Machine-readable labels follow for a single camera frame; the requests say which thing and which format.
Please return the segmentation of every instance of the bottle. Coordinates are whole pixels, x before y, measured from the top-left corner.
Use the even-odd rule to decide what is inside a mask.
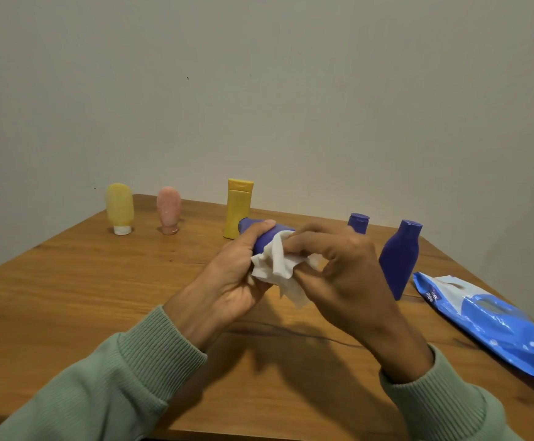
[[[110,184],[106,190],[106,211],[116,235],[131,233],[134,203],[130,187],[120,183]]]
[[[362,233],[363,235],[367,232],[368,224],[369,217],[360,213],[352,213],[347,222],[347,226],[352,227],[355,232]]]
[[[379,256],[379,264],[396,300],[402,297],[418,259],[418,236],[421,229],[420,223],[402,220],[400,228],[385,243]]]
[[[238,222],[249,216],[254,184],[253,181],[243,179],[228,180],[227,225],[224,228],[226,238],[233,240],[238,237]]]
[[[253,220],[251,218],[243,218],[238,223],[238,231],[240,233],[243,233],[245,230],[249,228],[249,226],[253,223],[260,223],[263,220]],[[295,230],[292,228],[289,228],[287,226],[284,226],[282,224],[277,223],[272,229],[265,232],[263,235],[261,235],[259,238],[257,238],[257,241],[255,243],[255,246],[253,246],[253,255],[261,254],[263,253],[263,250],[267,244],[271,243],[271,240],[275,236],[276,233],[281,232],[282,230]]]
[[[173,235],[179,230],[181,196],[173,187],[163,187],[157,193],[157,212],[159,212],[160,231],[163,235]]]

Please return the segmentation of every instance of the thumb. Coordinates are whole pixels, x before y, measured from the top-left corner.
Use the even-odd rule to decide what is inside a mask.
[[[253,223],[245,230],[236,241],[241,242],[242,244],[253,247],[261,235],[263,235],[268,230],[273,229],[275,226],[275,220],[265,220],[260,223]]]
[[[307,298],[314,303],[322,302],[330,295],[330,285],[322,273],[307,263],[300,263],[294,268],[293,278],[304,289]]]

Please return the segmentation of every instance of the purple bottle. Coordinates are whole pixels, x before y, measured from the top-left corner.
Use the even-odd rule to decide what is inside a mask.
[[[418,259],[418,236],[421,230],[422,224],[402,220],[400,228],[385,243],[379,256],[379,264],[396,300],[402,297]]]
[[[238,222],[238,231],[239,233],[243,233],[245,230],[249,228],[249,226],[253,223],[260,223],[264,220],[253,220],[251,218],[243,218]],[[276,233],[281,232],[282,230],[295,230],[292,228],[289,228],[287,226],[284,226],[282,224],[277,223],[273,229],[268,230],[263,235],[261,235],[259,238],[257,238],[257,241],[255,243],[255,246],[253,246],[253,255],[261,254],[263,253],[263,249],[267,244],[271,243],[271,240],[275,236]]]
[[[368,224],[369,217],[360,213],[352,213],[349,217],[349,222],[347,222],[347,225],[352,227],[355,232],[362,233],[363,235],[367,232]]]

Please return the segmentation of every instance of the ribbed cuff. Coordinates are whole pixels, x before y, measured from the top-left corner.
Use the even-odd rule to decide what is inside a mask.
[[[206,362],[161,306],[118,339],[118,349],[134,375],[156,397],[169,401]]]
[[[395,385],[380,371],[381,386],[402,413],[414,439],[456,441],[473,436],[491,440],[506,426],[502,404],[485,390],[467,384],[434,346],[434,366],[423,377]]]

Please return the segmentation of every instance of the person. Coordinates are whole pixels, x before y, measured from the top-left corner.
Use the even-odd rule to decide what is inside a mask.
[[[270,287],[249,269],[256,239],[274,225],[253,224],[166,304],[62,371],[0,425],[0,440],[135,440],[151,433],[204,364],[204,351]],[[375,356],[411,439],[521,439],[506,425],[502,404],[465,383],[404,318],[366,236],[310,223],[285,240],[284,250],[329,260],[322,272],[298,265],[294,277],[327,321]]]

